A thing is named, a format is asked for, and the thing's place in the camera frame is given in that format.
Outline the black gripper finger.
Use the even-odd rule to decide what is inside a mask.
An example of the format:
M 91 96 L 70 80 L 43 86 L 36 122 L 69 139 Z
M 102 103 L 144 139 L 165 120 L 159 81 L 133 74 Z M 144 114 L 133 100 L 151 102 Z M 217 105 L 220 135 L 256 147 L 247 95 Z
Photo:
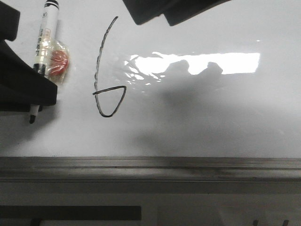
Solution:
M 123 3 L 137 25 L 162 14 L 169 5 L 168 0 L 123 0 Z
M 6 43 L 17 36 L 20 12 L 0 6 L 0 110 L 29 112 L 30 105 L 56 104 L 57 85 L 38 74 Z
M 229 0 L 180 0 L 164 11 L 170 26 L 178 25 Z

